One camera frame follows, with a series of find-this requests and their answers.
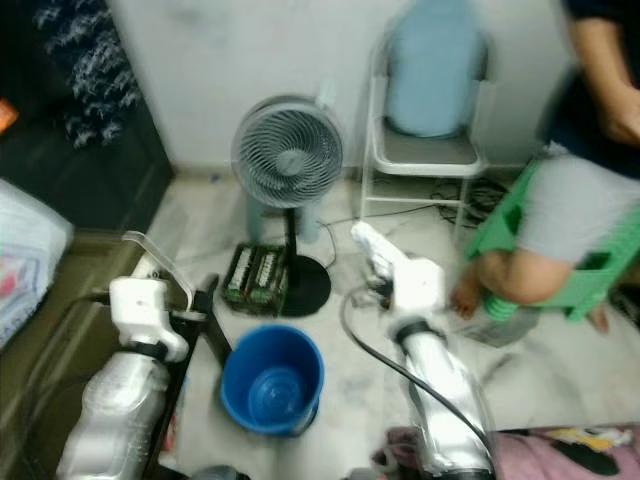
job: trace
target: fan stand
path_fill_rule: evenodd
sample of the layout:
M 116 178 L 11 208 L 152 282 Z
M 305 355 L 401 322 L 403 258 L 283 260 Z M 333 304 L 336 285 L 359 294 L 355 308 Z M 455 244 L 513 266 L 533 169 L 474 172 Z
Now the fan stand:
M 295 209 L 286 209 L 285 216 L 288 287 L 281 315 L 306 317 L 316 313 L 327 303 L 331 294 L 331 278 L 322 264 L 298 255 Z

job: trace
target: fan grille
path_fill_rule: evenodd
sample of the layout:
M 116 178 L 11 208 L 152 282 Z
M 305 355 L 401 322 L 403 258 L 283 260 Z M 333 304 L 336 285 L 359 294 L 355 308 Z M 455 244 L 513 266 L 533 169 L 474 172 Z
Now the fan grille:
M 249 115 L 234 150 L 243 187 L 277 208 L 299 207 L 324 195 L 342 166 L 336 128 L 325 112 L 306 102 L 270 105 Z

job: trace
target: child's foot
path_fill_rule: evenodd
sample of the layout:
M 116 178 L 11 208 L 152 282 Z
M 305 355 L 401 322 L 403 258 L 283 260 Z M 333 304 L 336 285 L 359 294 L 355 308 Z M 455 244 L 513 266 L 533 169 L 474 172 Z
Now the child's foot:
M 460 317 L 469 320 L 480 305 L 481 298 L 482 284 L 472 263 L 451 292 L 451 307 Z
M 609 321 L 607 320 L 607 314 L 604 310 L 604 303 L 601 303 L 591 310 L 588 317 L 598 333 L 603 335 L 609 333 Z

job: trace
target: chair seat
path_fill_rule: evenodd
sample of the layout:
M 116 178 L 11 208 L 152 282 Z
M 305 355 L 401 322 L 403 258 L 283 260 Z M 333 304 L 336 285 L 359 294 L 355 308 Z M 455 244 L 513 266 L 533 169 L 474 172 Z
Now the chair seat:
M 389 175 L 419 177 L 472 177 L 483 161 L 467 135 L 451 138 L 419 138 L 403 135 L 379 119 L 374 140 L 376 170 Z

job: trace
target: green plastic stool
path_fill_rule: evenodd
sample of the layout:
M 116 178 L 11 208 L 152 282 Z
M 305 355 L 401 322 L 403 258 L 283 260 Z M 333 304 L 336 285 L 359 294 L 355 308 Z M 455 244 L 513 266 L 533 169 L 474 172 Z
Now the green plastic stool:
M 511 192 L 480 226 L 467 249 L 467 258 L 473 259 L 490 250 L 515 249 L 527 188 L 537 166 L 536 162 L 525 170 Z M 606 299 L 609 288 L 639 252 L 640 207 L 627 215 L 600 246 L 586 256 L 562 290 L 552 299 L 535 306 L 563 308 L 570 322 L 581 321 Z M 484 308 L 492 320 L 505 322 L 515 313 L 518 305 L 495 295 L 487 295 Z

